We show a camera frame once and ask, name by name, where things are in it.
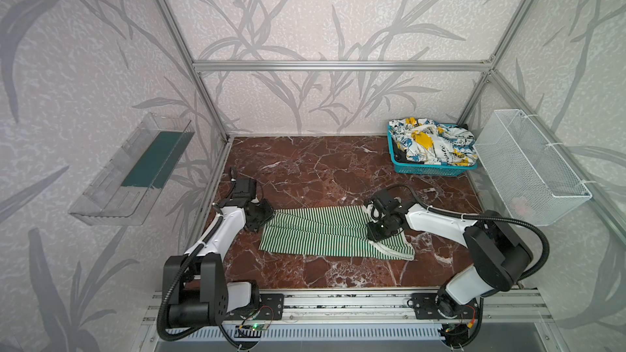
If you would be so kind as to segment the aluminium frame crossbar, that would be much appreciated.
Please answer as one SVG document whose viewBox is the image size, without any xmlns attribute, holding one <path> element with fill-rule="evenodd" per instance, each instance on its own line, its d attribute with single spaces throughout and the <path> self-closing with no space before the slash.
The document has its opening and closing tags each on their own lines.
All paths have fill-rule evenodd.
<svg viewBox="0 0 626 352">
<path fill-rule="evenodd" d="M 486 72 L 492 64 L 484 60 L 199 60 L 192 64 L 198 73 L 208 72 Z"/>
</svg>

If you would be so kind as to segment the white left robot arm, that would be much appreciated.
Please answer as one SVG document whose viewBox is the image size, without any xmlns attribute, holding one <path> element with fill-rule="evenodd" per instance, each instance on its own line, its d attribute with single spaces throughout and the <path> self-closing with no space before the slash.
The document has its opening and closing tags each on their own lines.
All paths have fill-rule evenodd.
<svg viewBox="0 0 626 352">
<path fill-rule="evenodd" d="M 171 329 L 195 332 L 218 326 L 232 315 L 242 318 L 261 309 L 254 281 L 226 282 L 223 259 L 243 229 L 256 232 L 274 215 L 268 200 L 225 200 L 215 207 L 209 230 L 184 254 L 167 259 L 156 325 L 163 339 L 181 338 Z"/>
</svg>

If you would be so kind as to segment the clear plastic wall tray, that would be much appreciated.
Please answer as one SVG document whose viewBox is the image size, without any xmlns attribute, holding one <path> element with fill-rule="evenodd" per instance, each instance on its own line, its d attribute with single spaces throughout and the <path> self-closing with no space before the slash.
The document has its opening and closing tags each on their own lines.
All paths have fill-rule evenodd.
<svg viewBox="0 0 626 352">
<path fill-rule="evenodd" d="M 68 213 L 88 226 L 142 225 L 194 135 L 190 119 L 146 114 Z"/>
</svg>

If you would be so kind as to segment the green white striped shirt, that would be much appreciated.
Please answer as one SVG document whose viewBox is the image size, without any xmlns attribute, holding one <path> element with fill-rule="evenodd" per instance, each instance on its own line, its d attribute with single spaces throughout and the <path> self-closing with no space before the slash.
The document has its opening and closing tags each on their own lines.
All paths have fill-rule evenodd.
<svg viewBox="0 0 626 352">
<path fill-rule="evenodd" d="M 402 233 L 370 241 L 371 221 L 366 208 L 358 205 L 277 210 L 263 228 L 259 249 L 271 254 L 414 259 L 414 247 Z"/>
</svg>

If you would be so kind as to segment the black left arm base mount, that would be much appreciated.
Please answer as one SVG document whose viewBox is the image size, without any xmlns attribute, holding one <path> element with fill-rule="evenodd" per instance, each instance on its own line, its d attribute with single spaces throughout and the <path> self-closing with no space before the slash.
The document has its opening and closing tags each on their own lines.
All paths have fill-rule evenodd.
<svg viewBox="0 0 626 352">
<path fill-rule="evenodd" d="M 285 295 L 282 293 L 261 293 L 259 298 L 244 307 L 230 311 L 226 320 L 243 321 L 252 318 L 261 321 L 281 320 L 285 309 Z"/>
</svg>

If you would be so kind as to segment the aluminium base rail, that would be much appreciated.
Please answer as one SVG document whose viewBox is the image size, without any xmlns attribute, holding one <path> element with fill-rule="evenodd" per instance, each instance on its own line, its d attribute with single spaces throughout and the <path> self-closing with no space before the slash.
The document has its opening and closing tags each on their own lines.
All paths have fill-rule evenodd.
<svg viewBox="0 0 626 352">
<path fill-rule="evenodd" d="M 413 293 L 433 288 L 266 289 L 285 295 L 281 320 L 225 320 L 223 327 L 238 342 L 288 341 L 439 341 L 441 330 L 473 330 L 489 324 L 531 324 L 544 337 L 555 320 L 536 289 L 515 288 L 485 298 L 476 320 L 417 319 L 407 302 Z"/>
</svg>

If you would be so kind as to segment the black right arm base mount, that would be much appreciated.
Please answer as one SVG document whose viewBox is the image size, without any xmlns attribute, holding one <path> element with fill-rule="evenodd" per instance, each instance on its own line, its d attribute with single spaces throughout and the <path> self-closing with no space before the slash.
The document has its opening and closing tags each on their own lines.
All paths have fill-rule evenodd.
<svg viewBox="0 0 626 352">
<path fill-rule="evenodd" d="M 451 298 L 440 296 L 438 293 L 413 293 L 407 306 L 413 310 L 417 319 L 474 322 L 479 303 L 473 299 L 469 303 L 461 305 Z"/>
</svg>

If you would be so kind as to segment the teal plastic laundry basket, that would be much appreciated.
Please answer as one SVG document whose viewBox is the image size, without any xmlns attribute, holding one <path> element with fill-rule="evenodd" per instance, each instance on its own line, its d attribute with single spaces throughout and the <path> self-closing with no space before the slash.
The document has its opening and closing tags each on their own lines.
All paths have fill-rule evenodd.
<svg viewBox="0 0 626 352">
<path fill-rule="evenodd" d="M 479 167 L 479 163 L 476 162 L 473 166 L 450 166 L 450 165 L 424 165 L 419 163 L 404 163 L 397 161 L 396 152 L 399 148 L 395 146 L 395 142 L 391 135 L 391 127 L 387 130 L 387 142 L 389 153 L 391 155 L 391 162 L 394 166 L 394 171 L 400 174 L 417 174 L 428 176 L 443 176 L 443 177 L 457 177 L 469 171 L 473 171 Z"/>
</svg>

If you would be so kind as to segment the white yellow blue printed garment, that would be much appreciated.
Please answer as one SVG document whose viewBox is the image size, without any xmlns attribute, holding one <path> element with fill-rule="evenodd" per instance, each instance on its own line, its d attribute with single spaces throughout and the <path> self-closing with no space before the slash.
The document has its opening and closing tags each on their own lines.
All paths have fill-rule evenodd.
<svg viewBox="0 0 626 352">
<path fill-rule="evenodd" d="M 399 162 L 472 167 L 478 161 L 473 133 L 458 125 L 406 117 L 389 121 L 387 129 Z"/>
</svg>

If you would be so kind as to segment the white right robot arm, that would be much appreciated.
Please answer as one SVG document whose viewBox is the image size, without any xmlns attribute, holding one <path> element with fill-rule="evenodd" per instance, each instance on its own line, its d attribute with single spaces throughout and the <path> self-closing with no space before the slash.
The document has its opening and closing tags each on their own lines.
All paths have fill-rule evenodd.
<svg viewBox="0 0 626 352">
<path fill-rule="evenodd" d="M 454 241 L 469 251 L 471 265 L 442 285 L 434 298 L 444 318 L 456 318 L 463 306 L 485 293 L 511 290 L 533 261 L 531 249 L 514 229 L 531 225 L 516 219 L 454 213 L 397 200 L 386 204 L 370 200 L 364 208 L 371 217 L 370 241 L 385 241 L 409 229 Z"/>
</svg>

